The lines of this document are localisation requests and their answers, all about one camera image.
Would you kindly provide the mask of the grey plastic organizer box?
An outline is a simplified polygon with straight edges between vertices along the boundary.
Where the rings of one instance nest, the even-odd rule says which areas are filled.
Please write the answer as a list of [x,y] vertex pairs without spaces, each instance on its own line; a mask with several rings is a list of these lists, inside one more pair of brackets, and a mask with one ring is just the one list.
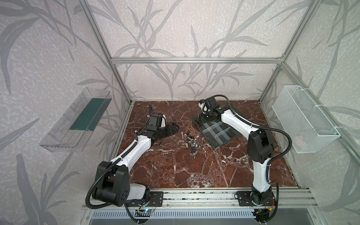
[[221,120],[220,113],[228,109],[228,105],[225,104],[217,109],[217,117],[210,117],[210,115],[201,112],[192,118],[193,125],[213,150],[217,150],[227,145],[233,139],[241,136],[240,132]]

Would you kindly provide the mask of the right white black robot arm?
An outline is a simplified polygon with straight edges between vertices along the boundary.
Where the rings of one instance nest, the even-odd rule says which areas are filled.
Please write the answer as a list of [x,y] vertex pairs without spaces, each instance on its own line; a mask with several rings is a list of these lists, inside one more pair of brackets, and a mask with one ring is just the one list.
[[[200,117],[207,121],[220,119],[223,123],[241,133],[248,141],[247,154],[253,161],[254,179],[252,197],[261,201],[271,193],[270,166],[273,161],[285,156],[292,147],[290,135],[280,129],[262,127],[246,119],[225,95],[214,95],[199,101]],[[273,156],[274,140],[272,133],[284,135],[288,140],[286,150]]]

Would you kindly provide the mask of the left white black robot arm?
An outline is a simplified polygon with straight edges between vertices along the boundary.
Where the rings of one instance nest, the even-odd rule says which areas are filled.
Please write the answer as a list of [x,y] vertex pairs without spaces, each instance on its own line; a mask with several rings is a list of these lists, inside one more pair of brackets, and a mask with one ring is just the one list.
[[147,122],[136,132],[133,142],[116,158],[101,162],[96,171],[85,204],[90,209],[110,205],[123,206],[131,201],[147,203],[150,189],[145,185],[131,184],[130,171],[140,157],[158,140],[179,132],[175,123],[167,123],[163,114],[150,114]]

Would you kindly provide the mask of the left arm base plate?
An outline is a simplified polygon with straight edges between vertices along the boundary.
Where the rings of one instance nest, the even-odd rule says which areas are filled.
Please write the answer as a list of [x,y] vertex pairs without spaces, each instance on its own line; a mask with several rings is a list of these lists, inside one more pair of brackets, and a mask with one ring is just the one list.
[[150,191],[142,200],[135,200],[132,206],[146,205],[150,207],[161,207],[163,205],[164,192]]

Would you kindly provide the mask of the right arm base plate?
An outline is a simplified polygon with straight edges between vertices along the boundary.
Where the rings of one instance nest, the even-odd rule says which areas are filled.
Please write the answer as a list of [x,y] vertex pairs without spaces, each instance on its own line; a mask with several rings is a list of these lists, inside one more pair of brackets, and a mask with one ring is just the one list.
[[258,193],[256,191],[238,191],[234,195],[239,206],[248,207],[274,207],[276,204],[275,196],[272,191]]

